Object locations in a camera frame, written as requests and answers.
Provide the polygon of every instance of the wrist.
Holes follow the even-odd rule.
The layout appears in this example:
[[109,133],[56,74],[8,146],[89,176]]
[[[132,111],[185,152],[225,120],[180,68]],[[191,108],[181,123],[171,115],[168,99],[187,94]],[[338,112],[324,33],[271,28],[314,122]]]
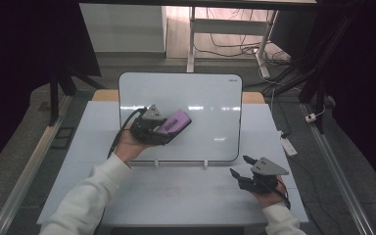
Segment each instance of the wrist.
[[276,205],[276,204],[279,204],[279,203],[281,203],[281,202],[260,202],[261,207],[263,209],[268,208],[268,207],[273,206],[273,205]]
[[115,149],[116,156],[119,159],[121,159],[122,162],[126,164],[136,159],[136,157],[138,157],[140,153],[141,151],[139,151],[136,148],[131,148],[131,147],[123,148],[123,147],[117,146],[117,148]]

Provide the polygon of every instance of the black clamp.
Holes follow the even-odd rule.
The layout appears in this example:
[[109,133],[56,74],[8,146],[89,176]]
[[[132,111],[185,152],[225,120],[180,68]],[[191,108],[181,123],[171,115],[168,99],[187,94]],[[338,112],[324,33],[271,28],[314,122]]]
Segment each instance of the black clamp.
[[287,175],[289,171],[267,158],[254,160],[249,156],[243,156],[243,159],[246,163],[252,165],[253,178],[243,177],[230,168],[231,175],[238,180],[240,189],[261,195],[275,193],[283,198],[286,206],[290,208],[288,196],[276,189],[279,183],[277,175]]

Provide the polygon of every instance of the metal rail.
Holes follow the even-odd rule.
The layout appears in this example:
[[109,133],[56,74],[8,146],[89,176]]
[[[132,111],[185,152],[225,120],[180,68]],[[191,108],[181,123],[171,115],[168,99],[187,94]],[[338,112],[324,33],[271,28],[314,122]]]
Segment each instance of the metal rail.
[[[301,104],[301,108],[305,115],[309,114],[307,105]],[[328,140],[325,138],[323,134],[321,134],[318,128],[312,124],[311,125],[312,134],[318,144],[320,151],[329,166],[329,169],[332,173],[332,176],[337,183],[339,190],[341,191],[341,195],[344,198],[344,201],[347,203],[347,206],[350,209],[350,213],[352,215],[353,221],[355,222],[358,231],[362,235],[374,235],[374,230],[368,220],[368,217],[363,210],[353,188],[351,187],[350,183],[348,182],[343,170],[337,158],[335,157],[334,152],[332,151]]]
[[60,104],[60,115],[53,126],[48,126],[41,139],[39,140],[35,150],[33,151],[28,163],[23,169],[23,173],[15,184],[14,189],[9,195],[5,205],[0,211],[0,234],[6,234],[12,221],[24,200],[24,197],[29,189],[36,172],[39,170],[42,161],[51,145],[54,136],[56,135],[61,123],[64,120],[67,108],[70,105],[72,97],[65,96]]

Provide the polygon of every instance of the hand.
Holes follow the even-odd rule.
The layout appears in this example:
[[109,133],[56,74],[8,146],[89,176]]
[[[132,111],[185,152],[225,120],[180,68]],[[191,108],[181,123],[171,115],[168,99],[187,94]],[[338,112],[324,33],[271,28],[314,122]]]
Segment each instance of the hand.
[[145,149],[154,146],[141,144],[137,140],[135,140],[130,133],[130,126],[131,124],[129,124],[121,133],[120,139],[118,140],[115,149],[115,154],[126,164],[136,159]]
[[[277,179],[283,183],[283,179],[282,177],[280,177],[280,175],[277,175]],[[284,195],[286,193],[286,188],[280,182],[277,184],[276,189],[279,190],[279,192],[281,192]],[[252,194],[258,199],[258,201],[260,202],[261,206],[264,209],[274,204],[283,202],[283,199],[275,193],[269,193],[269,194],[252,193]]]

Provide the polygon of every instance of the wooden strip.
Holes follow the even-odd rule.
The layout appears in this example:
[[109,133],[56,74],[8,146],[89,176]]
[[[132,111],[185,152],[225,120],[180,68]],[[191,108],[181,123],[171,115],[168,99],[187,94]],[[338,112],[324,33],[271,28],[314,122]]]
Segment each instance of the wooden strip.
[[[93,101],[118,101],[118,90],[97,90]],[[243,104],[264,104],[264,98],[258,92],[243,92]]]

